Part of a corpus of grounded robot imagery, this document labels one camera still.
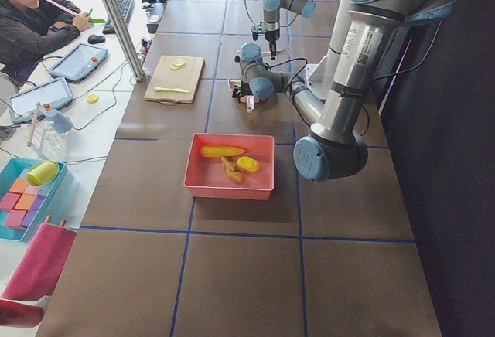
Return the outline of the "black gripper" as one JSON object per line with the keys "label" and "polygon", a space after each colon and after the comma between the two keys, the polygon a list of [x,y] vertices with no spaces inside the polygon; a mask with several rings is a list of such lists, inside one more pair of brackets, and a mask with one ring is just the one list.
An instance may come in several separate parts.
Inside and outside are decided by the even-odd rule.
{"label": "black gripper", "polygon": [[259,36],[264,36],[269,41],[269,50],[271,60],[275,60],[277,56],[276,41],[280,37],[280,25],[278,22],[259,22],[251,27],[252,39],[256,41]]}
{"label": "black gripper", "polygon": [[231,89],[232,95],[231,97],[238,102],[247,101],[248,96],[253,96],[252,91],[250,90],[248,85],[233,85]]}

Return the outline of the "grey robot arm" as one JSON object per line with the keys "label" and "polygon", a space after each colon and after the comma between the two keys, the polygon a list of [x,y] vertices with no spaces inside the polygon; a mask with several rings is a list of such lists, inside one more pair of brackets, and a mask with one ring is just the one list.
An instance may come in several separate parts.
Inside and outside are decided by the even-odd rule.
{"label": "grey robot arm", "polygon": [[256,42],[240,48],[235,60],[241,92],[261,100],[283,93],[309,123],[293,151],[302,177],[321,182],[365,166],[367,146],[354,126],[396,29],[444,19],[454,1],[340,0],[328,52],[314,72],[326,90],[324,100],[299,75],[271,71]]}
{"label": "grey robot arm", "polygon": [[316,9],[316,3],[313,0],[262,0],[263,20],[259,24],[253,25],[253,40],[258,39],[258,35],[263,35],[268,42],[269,53],[272,60],[277,56],[277,41],[280,37],[280,10],[285,9],[300,15],[304,18],[310,18]]}

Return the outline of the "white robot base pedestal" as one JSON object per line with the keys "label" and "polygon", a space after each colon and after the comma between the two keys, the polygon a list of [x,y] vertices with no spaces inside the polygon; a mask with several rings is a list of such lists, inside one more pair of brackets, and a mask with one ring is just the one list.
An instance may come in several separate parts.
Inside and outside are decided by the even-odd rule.
{"label": "white robot base pedestal", "polygon": [[312,93],[320,100],[325,101],[328,97],[330,84],[340,59],[341,45],[338,28],[333,27],[326,55],[318,64],[309,64],[306,69],[306,84]]}

